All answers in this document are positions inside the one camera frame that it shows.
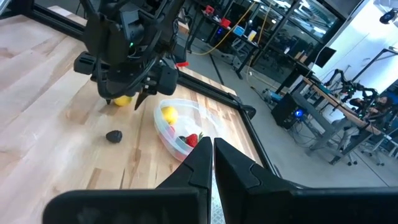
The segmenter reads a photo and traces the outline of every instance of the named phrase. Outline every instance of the yellow fruit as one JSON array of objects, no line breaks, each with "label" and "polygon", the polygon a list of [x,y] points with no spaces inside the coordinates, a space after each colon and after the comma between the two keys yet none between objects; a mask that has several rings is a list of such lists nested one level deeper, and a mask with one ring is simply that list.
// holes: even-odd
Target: yellow fruit
[{"label": "yellow fruit", "polygon": [[168,122],[168,124],[172,125],[177,122],[178,119],[178,111],[172,106],[165,106],[162,108],[163,118]]},{"label": "yellow fruit", "polygon": [[114,99],[113,102],[118,106],[126,106],[131,102],[131,100],[132,97],[130,96],[121,96],[119,98]]}]

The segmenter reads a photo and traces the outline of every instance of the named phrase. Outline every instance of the black rock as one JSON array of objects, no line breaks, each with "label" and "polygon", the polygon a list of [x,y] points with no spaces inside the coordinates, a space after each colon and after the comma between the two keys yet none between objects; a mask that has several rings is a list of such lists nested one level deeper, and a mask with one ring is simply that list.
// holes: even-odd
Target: black rock
[{"label": "black rock", "polygon": [[118,130],[114,130],[106,134],[106,139],[111,143],[119,143],[120,141],[122,141],[122,137],[122,132]]}]

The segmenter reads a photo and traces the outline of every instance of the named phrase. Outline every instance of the butcher block tabletop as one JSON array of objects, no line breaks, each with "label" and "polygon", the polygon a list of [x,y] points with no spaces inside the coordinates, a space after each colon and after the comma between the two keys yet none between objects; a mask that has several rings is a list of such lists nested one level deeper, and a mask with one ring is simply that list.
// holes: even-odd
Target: butcher block tabletop
[{"label": "butcher block tabletop", "polygon": [[[96,83],[73,71],[82,42],[24,16],[1,20],[0,34],[0,223],[41,223],[47,202],[69,190],[157,187],[180,165],[155,131],[154,108],[164,99],[206,106],[226,140],[261,164],[238,111],[226,105],[182,86],[172,96],[148,97],[136,111],[135,98],[129,106],[107,105]],[[112,130],[123,132],[119,144],[105,139]]]}]

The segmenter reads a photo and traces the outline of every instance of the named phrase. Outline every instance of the yellow object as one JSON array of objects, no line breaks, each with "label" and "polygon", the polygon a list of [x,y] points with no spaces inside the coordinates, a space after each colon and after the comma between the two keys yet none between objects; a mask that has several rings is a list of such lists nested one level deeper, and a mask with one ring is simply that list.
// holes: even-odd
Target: yellow object
[{"label": "yellow object", "polygon": [[114,99],[113,102],[118,106],[126,106],[130,104],[131,100],[131,96],[120,96],[119,98]]},{"label": "yellow object", "polygon": [[252,41],[254,39],[254,37],[256,36],[256,34],[257,34],[256,31],[254,31],[254,30],[250,31],[250,34],[248,36],[248,41]]},{"label": "yellow object", "polygon": [[177,122],[178,119],[178,111],[172,106],[165,106],[162,108],[163,118],[168,122],[168,124],[172,125]]}]

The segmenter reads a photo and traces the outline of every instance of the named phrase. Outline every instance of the blue light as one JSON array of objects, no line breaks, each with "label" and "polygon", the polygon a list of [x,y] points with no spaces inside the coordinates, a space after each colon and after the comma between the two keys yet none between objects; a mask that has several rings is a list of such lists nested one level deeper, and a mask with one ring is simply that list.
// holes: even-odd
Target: blue light
[{"label": "blue light", "polygon": [[296,118],[302,117],[303,114],[304,114],[304,112],[301,109],[297,109],[296,111],[294,111],[294,116],[296,116]]}]

